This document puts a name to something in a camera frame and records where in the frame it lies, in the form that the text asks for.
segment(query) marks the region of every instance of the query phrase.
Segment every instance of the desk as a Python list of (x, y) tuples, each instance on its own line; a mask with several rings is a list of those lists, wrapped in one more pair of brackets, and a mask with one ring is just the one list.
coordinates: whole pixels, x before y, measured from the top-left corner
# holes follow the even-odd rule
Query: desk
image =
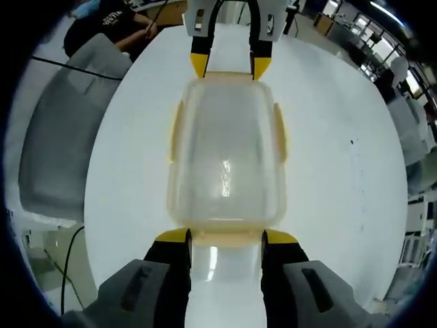
[[(249, 72), (249, 30), (217, 25), (208, 70)], [(195, 78), (184, 27), (165, 29), (118, 87), (98, 131), (85, 191), (85, 238), (97, 286), (176, 227), (166, 208), (176, 107)], [(383, 298), (407, 216), (404, 159), (377, 89), (335, 56), (292, 37), (262, 78), (288, 134), (287, 212), (277, 229), (344, 278), (363, 305)]]

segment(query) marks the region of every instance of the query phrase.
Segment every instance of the white tabletop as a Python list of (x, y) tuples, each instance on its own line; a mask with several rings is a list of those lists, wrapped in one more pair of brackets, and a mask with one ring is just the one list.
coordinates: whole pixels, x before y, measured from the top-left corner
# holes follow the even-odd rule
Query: white tabletop
[[(248, 29), (218, 25), (208, 70), (249, 71)], [(175, 109), (195, 78), (184, 27), (162, 31), (117, 89), (89, 164), (85, 235), (97, 286), (176, 227), (167, 212)], [(402, 249), (404, 159), (377, 89), (330, 53), (282, 37), (262, 77), (288, 134), (287, 212), (277, 229), (347, 281), (383, 298)]]

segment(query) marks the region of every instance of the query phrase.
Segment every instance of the person's arm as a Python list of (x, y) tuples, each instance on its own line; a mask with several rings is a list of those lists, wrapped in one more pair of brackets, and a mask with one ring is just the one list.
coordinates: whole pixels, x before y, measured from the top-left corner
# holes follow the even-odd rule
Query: person's arm
[(129, 49), (130, 46), (132, 46), (134, 43), (136, 43), (138, 40), (145, 39), (145, 33), (146, 30), (140, 29), (139, 31), (136, 31), (131, 36), (128, 36), (127, 38), (124, 38), (123, 40), (120, 40), (115, 43), (115, 46), (121, 51), (126, 51)]
[(136, 22), (140, 25), (143, 25), (146, 30), (148, 30), (148, 29), (150, 30), (149, 35), (147, 36), (148, 38), (152, 39), (156, 36), (156, 34), (158, 34), (158, 26), (156, 26), (156, 23), (153, 23), (153, 20), (151, 20), (150, 18), (148, 18), (144, 15), (135, 13), (134, 22)]

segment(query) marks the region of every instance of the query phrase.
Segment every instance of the gray chair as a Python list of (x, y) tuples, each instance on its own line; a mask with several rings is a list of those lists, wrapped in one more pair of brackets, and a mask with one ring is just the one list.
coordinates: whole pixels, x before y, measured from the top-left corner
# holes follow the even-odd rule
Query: gray chair
[[(123, 78), (132, 62), (103, 34), (67, 65)], [(61, 68), (33, 112), (20, 160), (22, 207), (47, 217), (83, 221), (89, 159), (119, 81)]]

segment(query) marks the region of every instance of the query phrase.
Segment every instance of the translucent plastic container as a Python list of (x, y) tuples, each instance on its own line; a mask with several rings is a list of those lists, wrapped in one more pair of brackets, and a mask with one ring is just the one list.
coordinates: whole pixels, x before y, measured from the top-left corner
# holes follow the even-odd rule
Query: translucent plastic container
[(270, 88), (245, 74), (190, 82), (175, 119), (167, 204), (184, 226), (264, 229), (285, 212), (285, 140)]

